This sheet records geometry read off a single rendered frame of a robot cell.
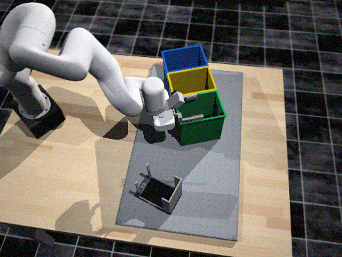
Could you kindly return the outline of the green bin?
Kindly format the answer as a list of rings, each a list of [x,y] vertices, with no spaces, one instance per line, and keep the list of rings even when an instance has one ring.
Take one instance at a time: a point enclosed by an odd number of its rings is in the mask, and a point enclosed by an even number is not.
[[[175,113],[181,113],[182,119],[194,115],[207,116],[209,118],[198,119],[190,122],[178,122],[175,124],[179,135],[181,146],[220,139],[226,112],[218,90],[196,93],[197,99],[186,101]]]

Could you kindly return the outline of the yellow open-top bin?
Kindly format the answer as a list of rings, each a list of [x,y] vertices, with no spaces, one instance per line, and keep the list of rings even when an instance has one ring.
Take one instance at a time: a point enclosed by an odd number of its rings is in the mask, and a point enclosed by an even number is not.
[[[169,95],[174,90],[182,95],[217,90],[209,66],[167,73]]]

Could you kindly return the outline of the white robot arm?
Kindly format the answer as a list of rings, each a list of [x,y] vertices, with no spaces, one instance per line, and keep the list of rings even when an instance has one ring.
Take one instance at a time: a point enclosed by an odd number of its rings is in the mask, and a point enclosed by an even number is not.
[[[55,30],[53,12],[41,3],[13,8],[1,25],[0,84],[14,96],[23,117],[40,119],[51,106],[30,76],[31,70],[68,81],[82,81],[89,72],[110,104],[129,117],[141,114],[143,98],[151,115],[185,103],[177,90],[165,100],[164,84],[157,77],[122,78],[116,59],[84,28],[74,28],[66,35],[58,56],[47,53]]]

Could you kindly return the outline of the blue open-top bin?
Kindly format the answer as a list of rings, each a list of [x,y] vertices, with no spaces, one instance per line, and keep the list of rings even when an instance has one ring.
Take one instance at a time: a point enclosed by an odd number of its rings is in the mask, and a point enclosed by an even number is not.
[[[161,54],[163,57],[164,79],[168,95],[169,82],[167,73],[209,66],[200,44],[162,51]]]

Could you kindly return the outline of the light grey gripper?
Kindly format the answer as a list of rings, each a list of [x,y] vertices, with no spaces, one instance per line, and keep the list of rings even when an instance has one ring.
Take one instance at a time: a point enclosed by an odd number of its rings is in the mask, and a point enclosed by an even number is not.
[[[165,89],[164,89],[165,90]],[[183,96],[186,101],[197,99],[197,94],[190,94]],[[169,98],[168,91],[165,90],[165,100]],[[201,115],[194,115],[192,117],[182,119],[181,113],[175,113],[174,108],[172,107],[169,110],[164,110],[159,115],[152,115],[154,121],[154,128],[157,131],[167,131],[171,130],[175,126],[174,118],[177,117],[178,122],[187,122],[187,121],[194,121],[198,119],[204,119],[203,114]]]

